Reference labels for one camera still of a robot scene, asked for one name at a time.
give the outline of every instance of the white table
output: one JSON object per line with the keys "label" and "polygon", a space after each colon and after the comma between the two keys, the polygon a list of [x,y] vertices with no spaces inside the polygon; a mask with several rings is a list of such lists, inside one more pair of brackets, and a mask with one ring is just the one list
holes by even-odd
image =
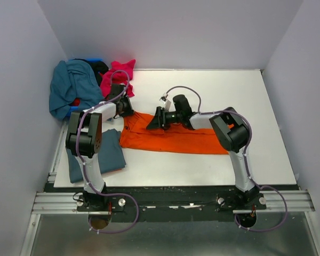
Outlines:
{"label": "white table", "polygon": [[[131,82],[134,110],[154,114],[159,98],[167,89],[185,85],[202,97],[201,111],[232,106],[253,128],[249,147],[250,166],[259,184],[296,184],[261,73],[258,70],[137,70]],[[191,91],[175,89],[170,97],[185,94],[193,111],[198,98]],[[102,131],[123,129],[123,120],[105,122]],[[72,184],[64,140],[57,164],[54,187],[82,187]],[[123,149],[127,166],[103,174],[107,186],[222,186],[234,185],[233,167],[228,155],[194,155]]]}

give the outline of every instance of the gray wall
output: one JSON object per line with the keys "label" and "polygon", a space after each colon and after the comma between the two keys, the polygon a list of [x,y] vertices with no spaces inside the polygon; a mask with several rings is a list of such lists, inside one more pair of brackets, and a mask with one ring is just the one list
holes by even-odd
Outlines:
{"label": "gray wall", "polygon": [[305,0],[264,72],[298,183],[320,221],[320,0]]}
{"label": "gray wall", "polygon": [[0,1],[0,256],[19,255],[60,124],[49,114],[65,54],[35,0]]}
{"label": "gray wall", "polygon": [[39,0],[66,54],[138,68],[264,68],[302,0]]}

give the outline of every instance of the red cloth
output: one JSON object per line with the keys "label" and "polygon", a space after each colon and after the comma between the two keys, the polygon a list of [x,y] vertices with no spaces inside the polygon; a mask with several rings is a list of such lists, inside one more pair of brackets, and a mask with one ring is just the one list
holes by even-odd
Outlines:
{"label": "red cloth", "polygon": [[[110,93],[110,78],[111,75],[113,74],[114,71],[117,71],[119,69],[124,70],[128,73],[130,80],[133,79],[133,69],[135,66],[136,60],[131,60],[125,64],[121,64],[118,61],[113,61],[111,63],[111,69],[106,72],[104,75],[102,76],[102,82],[100,85],[101,91],[102,91],[102,95],[104,97],[106,97],[109,93]],[[114,84],[127,84],[127,75],[124,72],[120,72],[120,73],[115,73],[113,76],[113,83]],[[131,84],[129,84],[128,89],[127,89],[127,94],[130,97],[134,96],[133,93],[133,86]]]}
{"label": "red cloth", "polygon": [[79,106],[81,103],[81,100],[79,98],[76,98],[70,105],[71,106]]}

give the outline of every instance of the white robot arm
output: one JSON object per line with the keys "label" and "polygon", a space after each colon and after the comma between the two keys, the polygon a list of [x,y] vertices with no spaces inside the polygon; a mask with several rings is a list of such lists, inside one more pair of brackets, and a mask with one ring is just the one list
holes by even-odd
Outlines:
{"label": "white robot arm", "polygon": [[153,120],[147,129],[167,130],[171,123],[181,123],[190,130],[213,129],[222,147],[228,152],[235,173],[235,186],[242,201],[249,201],[258,193],[250,179],[244,149],[250,137],[247,124],[232,107],[216,113],[200,114],[192,111],[184,95],[173,97],[175,111],[169,111],[170,103],[166,96],[161,98],[163,107],[157,107]]}
{"label": "white robot arm", "polygon": [[[108,99],[119,95],[124,89],[124,85],[113,84]],[[101,177],[100,166],[98,163],[98,152],[102,143],[102,122],[115,117],[116,115],[128,116],[133,115],[134,111],[131,107],[128,96],[125,94],[114,102],[107,103],[96,108],[85,116],[81,133],[79,135],[78,150],[85,162],[85,173],[83,172],[83,161],[76,153],[76,139],[78,134],[78,126],[81,121],[84,111],[74,111],[71,113],[68,132],[66,136],[65,146],[71,150],[71,153],[76,157],[83,175],[84,191],[90,194],[96,194],[90,187],[99,192],[105,190],[105,182]]]}

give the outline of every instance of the blue cloth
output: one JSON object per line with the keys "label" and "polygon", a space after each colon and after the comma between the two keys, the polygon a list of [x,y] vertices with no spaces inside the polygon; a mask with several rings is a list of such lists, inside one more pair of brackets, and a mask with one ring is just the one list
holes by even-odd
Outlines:
{"label": "blue cloth", "polygon": [[90,65],[82,60],[60,61],[54,68],[50,85],[49,110],[52,116],[63,120],[76,98],[78,110],[97,105],[103,100],[101,89]]}
{"label": "blue cloth", "polygon": [[[119,145],[121,132],[115,129],[108,130],[102,134],[102,145],[98,152],[98,164],[101,173],[122,169],[126,166],[122,148]],[[83,181],[81,167],[70,149],[66,149],[69,161],[70,182]]]}

